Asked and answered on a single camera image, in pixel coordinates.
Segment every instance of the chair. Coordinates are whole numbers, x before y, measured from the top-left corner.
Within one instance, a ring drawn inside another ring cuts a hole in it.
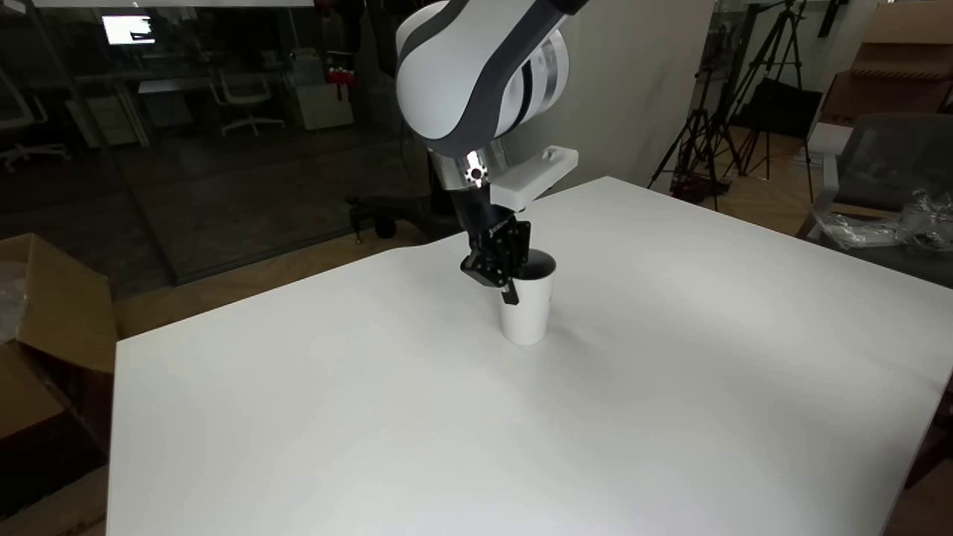
[[[41,122],[47,122],[44,106],[36,100],[36,113],[34,113],[25,93],[13,84],[6,72],[0,72],[0,130],[27,130]],[[15,142],[13,148],[0,151],[0,161],[13,173],[21,161],[31,161],[36,155],[71,161],[71,155],[61,142],[44,142],[44,145]]]
[[[860,116],[843,155],[825,155],[802,237],[837,247],[819,216],[893,216],[919,189],[953,194],[953,116]],[[953,258],[913,247],[853,247],[857,258],[953,289]]]
[[[244,110],[244,119],[226,122],[222,134],[232,134],[240,127],[250,127],[257,136],[262,134],[262,125],[290,127],[283,119],[275,116],[257,116],[254,110],[271,100],[271,84],[266,75],[254,72],[217,72],[211,84],[211,96],[222,106],[240,106]]]

